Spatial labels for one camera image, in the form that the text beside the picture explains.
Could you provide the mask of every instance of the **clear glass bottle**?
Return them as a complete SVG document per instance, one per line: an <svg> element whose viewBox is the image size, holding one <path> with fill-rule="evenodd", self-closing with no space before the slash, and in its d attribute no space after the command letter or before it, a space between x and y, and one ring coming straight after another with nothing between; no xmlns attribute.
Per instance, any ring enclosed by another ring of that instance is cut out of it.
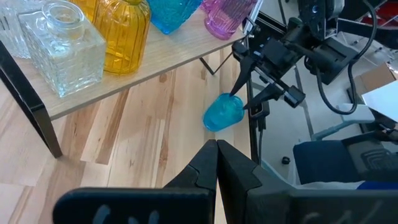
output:
<svg viewBox="0 0 398 224"><path fill-rule="evenodd" d="M8 0L0 3L0 40L14 57L30 58L18 13L41 9L45 0Z"/></svg>
<svg viewBox="0 0 398 224"><path fill-rule="evenodd" d="M205 19L207 30L221 40L228 40L256 3L257 0L217 0Z"/></svg>
<svg viewBox="0 0 398 224"><path fill-rule="evenodd" d="M52 0L18 18L34 65L60 97L101 81L105 40L76 5Z"/></svg>
<svg viewBox="0 0 398 224"><path fill-rule="evenodd" d="M200 9L205 13L209 13L215 2L216 0L203 0L202 4L200 5Z"/></svg>
<svg viewBox="0 0 398 224"><path fill-rule="evenodd" d="M148 0L152 23L164 34L178 29L200 6L202 0Z"/></svg>
<svg viewBox="0 0 398 224"><path fill-rule="evenodd" d="M69 1L79 6L79 8L85 14L86 18L90 22L93 22L95 4L97 0L69 0Z"/></svg>
<svg viewBox="0 0 398 224"><path fill-rule="evenodd" d="M135 72L142 62L150 22L150 9L143 0L98 0L94 26L104 36L107 72Z"/></svg>
<svg viewBox="0 0 398 224"><path fill-rule="evenodd" d="M203 124L209 131L220 131L243 119L243 102L229 93L221 94L203 115Z"/></svg>

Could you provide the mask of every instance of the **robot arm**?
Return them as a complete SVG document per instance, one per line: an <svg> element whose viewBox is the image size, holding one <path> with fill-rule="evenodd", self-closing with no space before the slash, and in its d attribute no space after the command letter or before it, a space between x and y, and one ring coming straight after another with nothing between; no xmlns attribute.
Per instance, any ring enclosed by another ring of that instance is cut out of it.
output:
<svg viewBox="0 0 398 224"><path fill-rule="evenodd" d="M281 78L305 57L305 66L313 75L319 75L322 83L329 85L343 69L356 61L358 51L339 42L339 31L370 36L373 28L338 18L344 8L344 0L300 0L300 18L290 18L287 26L270 20L266 32L270 33L256 50L240 42L233 44L233 55L240 62L241 73L231 91L234 95L251 77L251 72L260 74L268 86L255 96L245 109L262 101L283 98L295 108L305 94L296 86L286 85ZM398 48L398 29L378 28L374 39L386 46Z"/></svg>

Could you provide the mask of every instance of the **table top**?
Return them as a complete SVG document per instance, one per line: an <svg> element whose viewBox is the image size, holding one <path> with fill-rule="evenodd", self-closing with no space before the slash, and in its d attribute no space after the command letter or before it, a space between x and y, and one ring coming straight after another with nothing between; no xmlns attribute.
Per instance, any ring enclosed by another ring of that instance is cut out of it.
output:
<svg viewBox="0 0 398 224"><path fill-rule="evenodd" d="M243 38L242 32L235 33L229 40L213 37L203 25L204 18L205 13L197 10L179 30L170 35L164 35L150 25L142 65L134 75L116 77L104 72L101 83L64 98L59 98L50 89L31 60L16 59L16 62L42 99L51 120L54 120Z"/></svg>

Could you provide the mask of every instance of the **chair backrest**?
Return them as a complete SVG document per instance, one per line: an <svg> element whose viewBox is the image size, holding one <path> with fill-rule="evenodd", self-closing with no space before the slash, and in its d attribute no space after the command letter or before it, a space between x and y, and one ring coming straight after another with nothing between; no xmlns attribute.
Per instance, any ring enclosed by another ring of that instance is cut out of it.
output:
<svg viewBox="0 0 398 224"><path fill-rule="evenodd" d="M398 156L373 138L374 133L343 140L363 180L398 182Z"/></svg>

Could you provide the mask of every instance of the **pink glass bottle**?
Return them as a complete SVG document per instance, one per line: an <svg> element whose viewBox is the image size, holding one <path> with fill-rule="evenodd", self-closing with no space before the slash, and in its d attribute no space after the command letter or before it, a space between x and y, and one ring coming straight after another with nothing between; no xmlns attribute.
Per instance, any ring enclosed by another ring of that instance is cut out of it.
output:
<svg viewBox="0 0 398 224"><path fill-rule="evenodd" d="M257 0L217 0L211 8L205 25L221 40L228 40L249 15Z"/></svg>
<svg viewBox="0 0 398 224"><path fill-rule="evenodd" d="M213 8L215 2L216 0L203 0L202 4L200 5L200 9L208 14L211 8Z"/></svg>

